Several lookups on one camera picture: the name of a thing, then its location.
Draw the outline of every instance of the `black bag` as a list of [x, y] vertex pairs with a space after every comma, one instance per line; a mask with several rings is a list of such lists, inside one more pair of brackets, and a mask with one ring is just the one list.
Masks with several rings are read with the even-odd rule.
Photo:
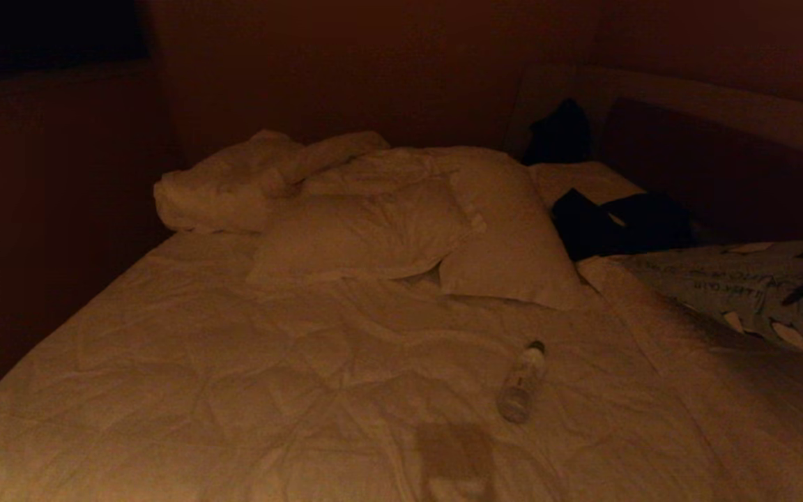
[[695, 245], [689, 213], [663, 194], [637, 194], [598, 206], [572, 188], [553, 205], [551, 214], [573, 261]]
[[566, 99], [552, 114], [532, 124], [532, 141], [522, 157], [533, 163], [575, 163], [590, 157], [590, 123], [574, 99]]

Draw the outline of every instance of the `plastic bottle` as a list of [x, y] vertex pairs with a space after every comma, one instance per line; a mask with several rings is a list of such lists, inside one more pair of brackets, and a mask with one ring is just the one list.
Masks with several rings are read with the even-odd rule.
[[525, 423], [532, 409], [532, 399], [544, 378], [544, 344], [535, 340], [520, 353], [516, 365], [504, 380], [498, 395], [500, 416], [513, 423]]

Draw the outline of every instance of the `wall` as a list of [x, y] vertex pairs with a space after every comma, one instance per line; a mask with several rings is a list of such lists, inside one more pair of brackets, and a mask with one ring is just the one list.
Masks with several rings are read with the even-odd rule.
[[530, 63], [586, 60], [600, 0], [143, 0], [189, 160], [277, 128], [500, 147]]
[[168, 233], [151, 187], [183, 163], [153, 71], [124, 73], [0, 82], [0, 378]]
[[803, 101], [803, 0], [612, 0], [590, 62]]

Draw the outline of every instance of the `headboard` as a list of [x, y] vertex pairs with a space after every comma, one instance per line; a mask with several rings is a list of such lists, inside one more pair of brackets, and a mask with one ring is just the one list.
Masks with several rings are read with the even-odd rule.
[[740, 241], [803, 238], [803, 152], [629, 98], [612, 106], [599, 158]]
[[595, 156], [739, 241], [803, 238], [803, 102], [599, 66], [526, 71], [505, 149], [570, 96]]

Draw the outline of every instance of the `window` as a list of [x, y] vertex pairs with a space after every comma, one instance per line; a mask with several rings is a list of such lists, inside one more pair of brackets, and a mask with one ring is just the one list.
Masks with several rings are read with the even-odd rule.
[[0, 0], [0, 77], [146, 55], [133, 0]]

